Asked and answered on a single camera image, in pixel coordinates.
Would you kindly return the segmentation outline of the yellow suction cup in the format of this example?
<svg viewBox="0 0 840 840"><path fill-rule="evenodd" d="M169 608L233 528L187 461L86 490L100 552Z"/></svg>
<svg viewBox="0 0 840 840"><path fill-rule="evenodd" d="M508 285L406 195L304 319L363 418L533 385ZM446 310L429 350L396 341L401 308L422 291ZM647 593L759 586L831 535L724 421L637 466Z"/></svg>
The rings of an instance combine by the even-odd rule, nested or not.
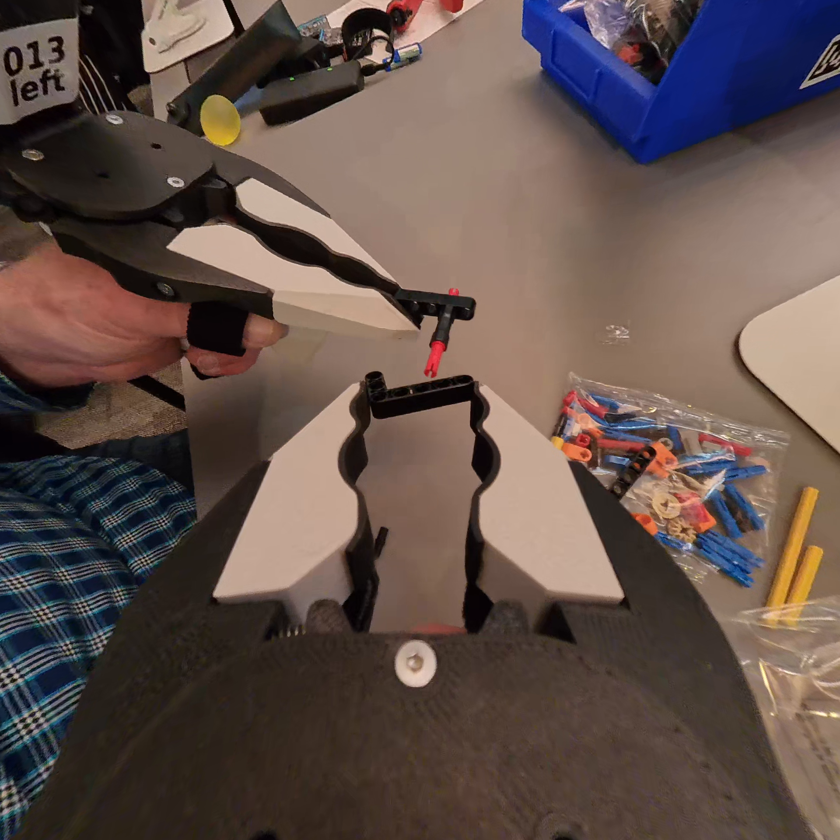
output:
<svg viewBox="0 0 840 840"><path fill-rule="evenodd" d="M234 144L242 130L236 106L219 94L213 94L204 100L199 110L199 121L203 137L221 148Z"/></svg>

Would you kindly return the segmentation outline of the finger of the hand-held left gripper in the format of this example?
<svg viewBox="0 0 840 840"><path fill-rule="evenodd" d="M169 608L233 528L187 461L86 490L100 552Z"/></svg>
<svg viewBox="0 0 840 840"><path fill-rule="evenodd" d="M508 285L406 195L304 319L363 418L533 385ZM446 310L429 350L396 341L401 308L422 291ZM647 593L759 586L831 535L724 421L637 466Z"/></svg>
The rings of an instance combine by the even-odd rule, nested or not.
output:
<svg viewBox="0 0 840 840"><path fill-rule="evenodd" d="M251 177L234 188L233 217L275 255L393 297L393 278L329 215Z"/></svg>
<svg viewBox="0 0 840 840"><path fill-rule="evenodd" d="M419 334L378 290L353 286L324 268L278 256L239 227L187 228L167 248L267 288L275 319L291 328L371 340L413 340Z"/></svg>

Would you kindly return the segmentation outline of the black lego beam red axle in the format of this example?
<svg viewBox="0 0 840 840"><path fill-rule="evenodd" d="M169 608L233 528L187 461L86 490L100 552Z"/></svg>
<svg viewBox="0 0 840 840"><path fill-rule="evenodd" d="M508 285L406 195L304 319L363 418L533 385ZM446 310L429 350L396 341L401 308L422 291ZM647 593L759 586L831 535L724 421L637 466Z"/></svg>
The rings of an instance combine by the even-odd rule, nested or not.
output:
<svg viewBox="0 0 840 840"><path fill-rule="evenodd" d="M463 297L457 288L447 294L419 290L399 290L393 297L397 307L419 327L425 318L436 319L436 327L429 342L429 355L424 368L426 378L438 376L439 367L448 349L450 334L456 321L475 317L476 301Z"/></svg>

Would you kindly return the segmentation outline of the clear bag of colourful lego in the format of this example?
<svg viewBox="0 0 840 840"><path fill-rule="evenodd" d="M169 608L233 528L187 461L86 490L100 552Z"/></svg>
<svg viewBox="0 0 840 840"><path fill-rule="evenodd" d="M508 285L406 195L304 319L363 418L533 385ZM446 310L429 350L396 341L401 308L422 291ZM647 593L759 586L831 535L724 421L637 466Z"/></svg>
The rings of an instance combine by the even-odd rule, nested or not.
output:
<svg viewBox="0 0 840 840"><path fill-rule="evenodd" d="M571 373L550 439L693 580L715 572L753 585L788 434Z"/></svg>

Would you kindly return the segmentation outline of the person's plaid shirt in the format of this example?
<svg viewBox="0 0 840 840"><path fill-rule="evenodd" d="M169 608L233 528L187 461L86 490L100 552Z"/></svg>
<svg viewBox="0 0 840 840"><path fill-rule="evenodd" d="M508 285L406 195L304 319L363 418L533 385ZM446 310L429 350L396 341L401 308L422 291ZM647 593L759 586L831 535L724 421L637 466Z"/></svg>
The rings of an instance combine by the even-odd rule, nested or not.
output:
<svg viewBox="0 0 840 840"><path fill-rule="evenodd" d="M123 610L195 520L193 493L135 460L2 464L2 838L44 788Z"/></svg>

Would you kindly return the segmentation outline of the black angled lego beam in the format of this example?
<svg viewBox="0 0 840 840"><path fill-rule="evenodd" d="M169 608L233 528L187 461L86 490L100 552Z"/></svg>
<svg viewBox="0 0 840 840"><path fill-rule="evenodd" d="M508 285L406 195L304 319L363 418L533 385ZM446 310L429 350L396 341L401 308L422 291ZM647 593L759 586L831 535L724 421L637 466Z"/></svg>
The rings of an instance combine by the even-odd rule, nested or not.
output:
<svg viewBox="0 0 840 840"><path fill-rule="evenodd" d="M476 381L467 374L411 385L388 387L383 373L364 378L364 392L375 419L402 417L467 403L476 391Z"/></svg>

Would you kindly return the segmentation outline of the long yellow lego tube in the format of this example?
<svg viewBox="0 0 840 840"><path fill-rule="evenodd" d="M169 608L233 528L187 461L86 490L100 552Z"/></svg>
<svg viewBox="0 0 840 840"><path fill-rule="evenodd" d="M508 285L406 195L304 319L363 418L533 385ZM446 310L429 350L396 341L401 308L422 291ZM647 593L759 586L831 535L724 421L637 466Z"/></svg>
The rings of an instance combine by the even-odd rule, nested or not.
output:
<svg viewBox="0 0 840 840"><path fill-rule="evenodd" d="M819 490L810 486L805 487L801 492L765 603L769 609L781 607L788 601L794 574L800 561L805 537L810 527L819 495Z"/></svg>

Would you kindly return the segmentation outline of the clear bag of dark lego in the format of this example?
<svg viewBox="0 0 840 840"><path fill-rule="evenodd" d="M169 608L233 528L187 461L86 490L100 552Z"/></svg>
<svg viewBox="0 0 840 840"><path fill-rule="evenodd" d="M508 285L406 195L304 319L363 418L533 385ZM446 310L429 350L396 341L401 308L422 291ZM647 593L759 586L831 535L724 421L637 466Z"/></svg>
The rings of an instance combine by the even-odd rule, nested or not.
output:
<svg viewBox="0 0 840 840"><path fill-rule="evenodd" d="M558 9L650 83L662 80L702 1L569 1Z"/></svg>

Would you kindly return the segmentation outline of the black wedge-shaped device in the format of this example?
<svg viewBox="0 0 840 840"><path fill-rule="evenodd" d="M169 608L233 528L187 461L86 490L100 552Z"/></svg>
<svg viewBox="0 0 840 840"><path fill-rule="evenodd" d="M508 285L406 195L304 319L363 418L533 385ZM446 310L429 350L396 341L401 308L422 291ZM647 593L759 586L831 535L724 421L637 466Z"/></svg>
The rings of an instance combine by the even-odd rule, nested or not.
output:
<svg viewBox="0 0 840 840"><path fill-rule="evenodd" d="M198 135L200 110L209 97L236 102L251 88L320 58L323 47L301 34L287 6L281 1L224 2L224 11L235 13L234 36L188 59L186 81L177 81L171 91L154 82L154 92L163 96L162 105L155 107L158 118Z"/></svg>

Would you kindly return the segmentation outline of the white rounded board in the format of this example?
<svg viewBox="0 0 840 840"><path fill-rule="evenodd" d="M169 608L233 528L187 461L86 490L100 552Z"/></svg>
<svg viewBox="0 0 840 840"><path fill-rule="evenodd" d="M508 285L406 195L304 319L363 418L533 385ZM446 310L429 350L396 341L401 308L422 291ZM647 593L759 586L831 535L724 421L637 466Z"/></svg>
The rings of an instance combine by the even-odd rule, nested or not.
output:
<svg viewBox="0 0 840 840"><path fill-rule="evenodd" d="M738 336L750 374L839 450L839 277L752 319Z"/></svg>

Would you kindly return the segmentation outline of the short yellow lego tube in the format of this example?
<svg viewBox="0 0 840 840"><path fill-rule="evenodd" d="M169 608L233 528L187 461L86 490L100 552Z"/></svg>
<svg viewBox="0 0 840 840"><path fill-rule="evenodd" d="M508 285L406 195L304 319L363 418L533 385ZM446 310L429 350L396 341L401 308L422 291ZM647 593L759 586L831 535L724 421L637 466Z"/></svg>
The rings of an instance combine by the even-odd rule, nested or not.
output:
<svg viewBox="0 0 840 840"><path fill-rule="evenodd" d="M795 627L802 616L802 610L809 602L816 574L820 569L824 551L815 545L809 545L799 560L791 588L788 592L783 622L786 627Z"/></svg>

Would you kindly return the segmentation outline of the white sheet with shoe picture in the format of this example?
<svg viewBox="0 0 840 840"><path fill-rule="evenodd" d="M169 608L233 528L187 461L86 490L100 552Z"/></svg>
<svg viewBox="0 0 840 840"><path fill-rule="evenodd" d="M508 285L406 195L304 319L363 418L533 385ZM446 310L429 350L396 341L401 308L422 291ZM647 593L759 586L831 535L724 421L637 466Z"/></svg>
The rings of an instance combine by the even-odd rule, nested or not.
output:
<svg viewBox="0 0 840 840"><path fill-rule="evenodd" d="M235 33L224 1L143 1L143 66L155 74Z"/></svg>

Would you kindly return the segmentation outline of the black power bank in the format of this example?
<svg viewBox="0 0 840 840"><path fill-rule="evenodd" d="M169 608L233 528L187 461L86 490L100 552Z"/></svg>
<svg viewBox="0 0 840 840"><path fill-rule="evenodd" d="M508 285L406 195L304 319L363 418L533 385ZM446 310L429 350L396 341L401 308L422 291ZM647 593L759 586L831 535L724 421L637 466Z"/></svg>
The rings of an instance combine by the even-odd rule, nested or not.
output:
<svg viewBox="0 0 840 840"><path fill-rule="evenodd" d="M259 100L259 115L275 127L304 119L364 89L364 73L358 60L299 73L266 85Z"/></svg>

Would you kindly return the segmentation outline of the person's left hand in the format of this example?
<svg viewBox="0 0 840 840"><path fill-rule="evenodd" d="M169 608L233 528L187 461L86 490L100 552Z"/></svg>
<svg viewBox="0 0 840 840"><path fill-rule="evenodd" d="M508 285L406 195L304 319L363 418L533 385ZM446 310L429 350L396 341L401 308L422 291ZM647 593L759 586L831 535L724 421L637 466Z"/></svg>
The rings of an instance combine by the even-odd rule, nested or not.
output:
<svg viewBox="0 0 840 840"><path fill-rule="evenodd" d="M250 314L243 356L187 347L189 310L136 296L99 266L42 245L2 269L2 372L36 390L127 382L181 358L210 377L237 375L288 333Z"/></svg>

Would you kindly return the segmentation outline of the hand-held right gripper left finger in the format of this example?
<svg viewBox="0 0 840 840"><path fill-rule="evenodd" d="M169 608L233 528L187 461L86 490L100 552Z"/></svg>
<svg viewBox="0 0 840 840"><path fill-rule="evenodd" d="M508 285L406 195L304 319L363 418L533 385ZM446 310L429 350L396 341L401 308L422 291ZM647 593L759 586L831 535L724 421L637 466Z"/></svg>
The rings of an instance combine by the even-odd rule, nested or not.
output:
<svg viewBox="0 0 840 840"><path fill-rule="evenodd" d="M371 409L362 383L346 388L267 463L213 591L221 604L277 602L303 624L320 600L367 632L379 575L358 482L369 464Z"/></svg>

